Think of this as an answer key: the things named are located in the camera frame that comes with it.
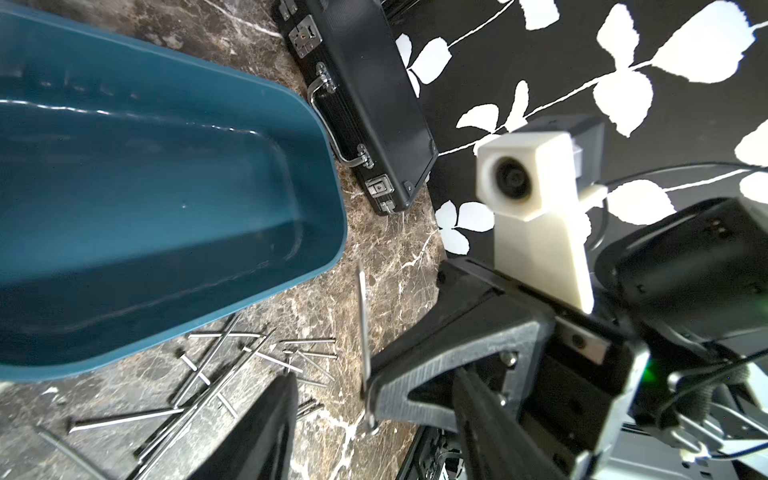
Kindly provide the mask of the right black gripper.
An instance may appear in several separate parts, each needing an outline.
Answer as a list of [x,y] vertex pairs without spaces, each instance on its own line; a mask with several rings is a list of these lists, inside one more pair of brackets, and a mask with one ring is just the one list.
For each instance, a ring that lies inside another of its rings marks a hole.
[[629,429],[698,458],[765,438],[737,396],[750,357],[674,340],[642,313],[582,313],[470,259],[435,306],[367,363],[373,420],[455,434],[469,479],[586,479]]

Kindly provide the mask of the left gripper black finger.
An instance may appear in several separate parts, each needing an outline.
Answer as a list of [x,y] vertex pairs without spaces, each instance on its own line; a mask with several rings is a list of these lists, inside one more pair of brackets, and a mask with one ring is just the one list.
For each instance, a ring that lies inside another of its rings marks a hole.
[[192,479],[286,479],[298,413],[296,375],[276,377]]

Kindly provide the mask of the teal plastic storage box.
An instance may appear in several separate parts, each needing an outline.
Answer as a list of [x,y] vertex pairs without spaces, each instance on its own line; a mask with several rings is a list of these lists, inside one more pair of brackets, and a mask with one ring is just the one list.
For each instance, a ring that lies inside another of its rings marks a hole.
[[292,90],[1,5],[1,377],[79,375],[332,268],[334,160]]

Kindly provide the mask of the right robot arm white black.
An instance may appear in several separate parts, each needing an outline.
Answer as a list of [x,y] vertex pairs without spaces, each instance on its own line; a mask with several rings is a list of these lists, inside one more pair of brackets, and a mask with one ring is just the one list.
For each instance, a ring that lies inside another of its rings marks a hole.
[[606,247],[590,315],[470,259],[443,262],[436,305],[368,356],[371,422],[453,433],[471,479],[587,479],[627,420],[686,462],[765,441],[750,367],[725,344],[767,327],[767,214],[690,206]]

